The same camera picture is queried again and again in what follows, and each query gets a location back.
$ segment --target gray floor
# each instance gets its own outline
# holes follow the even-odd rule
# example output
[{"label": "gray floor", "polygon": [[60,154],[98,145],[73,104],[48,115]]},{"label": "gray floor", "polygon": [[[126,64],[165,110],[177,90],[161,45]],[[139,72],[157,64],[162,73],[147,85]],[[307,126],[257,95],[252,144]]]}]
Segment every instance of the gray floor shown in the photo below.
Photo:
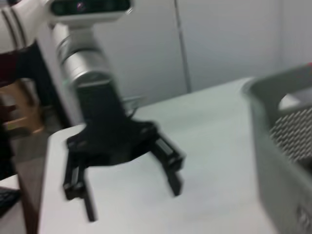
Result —
[{"label": "gray floor", "polygon": [[36,212],[40,211],[47,141],[51,134],[61,129],[52,109],[44,110],[43,116],[44,131],[29,136],[15,136],[12,140],[15,152],[13,161]]}]

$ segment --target basket mesh side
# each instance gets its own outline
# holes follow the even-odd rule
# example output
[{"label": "basket mesh side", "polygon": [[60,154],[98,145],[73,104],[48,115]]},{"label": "basket mesh side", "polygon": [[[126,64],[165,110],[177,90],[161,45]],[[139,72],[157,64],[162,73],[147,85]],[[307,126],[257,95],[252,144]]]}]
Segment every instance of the basket mesh side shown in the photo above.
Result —
[{"label": "basket mesh side", "polygon": [[289,160],[312,159],[312,107],[279,118],[271,138]]}]

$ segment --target wooden chair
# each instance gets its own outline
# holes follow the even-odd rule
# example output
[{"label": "wooden chair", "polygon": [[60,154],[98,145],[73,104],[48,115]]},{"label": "wooden chair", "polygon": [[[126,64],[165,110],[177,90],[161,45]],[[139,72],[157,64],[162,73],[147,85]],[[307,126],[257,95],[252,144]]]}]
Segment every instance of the wooden chair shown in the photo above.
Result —
[{"label": "wooden chair", "polygon": [[5,123],[8,130],[26,128],[31,133],[38,133],[43,130],[44,126],[40,118],[39,104],[34,101],[20,79],[14,83],[0,87],[1,94],[11,96],[15,100],[15,108],[20,110],[22,114],[22,117]]}]

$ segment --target keyboard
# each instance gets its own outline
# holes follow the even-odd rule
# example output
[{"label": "keyboard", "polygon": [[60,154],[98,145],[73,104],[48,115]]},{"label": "keyboard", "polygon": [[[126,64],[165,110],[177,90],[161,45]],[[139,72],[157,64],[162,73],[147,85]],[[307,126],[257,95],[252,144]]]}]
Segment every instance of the keyboard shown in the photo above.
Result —
[{"label": "keyboard", "polygon": [[20,191],[0,187],[0,218],[20,199]]}]

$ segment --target white robot arm segment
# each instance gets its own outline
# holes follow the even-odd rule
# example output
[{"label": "white robot arm segment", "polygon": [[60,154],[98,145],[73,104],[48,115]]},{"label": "white robot arm segment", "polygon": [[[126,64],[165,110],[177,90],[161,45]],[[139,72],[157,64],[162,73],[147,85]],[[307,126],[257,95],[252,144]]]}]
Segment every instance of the white robot arm segment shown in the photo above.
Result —
[{"label": "white robot arm segment", "polygon": [[30,46],[38,27],[47,21],[40,0],[22,0],[14,6],[0,9],[0,54]]},{"label": "white robot arm segment", "polygon": [[43,22],[91,27],[119,19],[132,10],[131,0],[22,0],[0,8],[0,54],[30,46]]}]

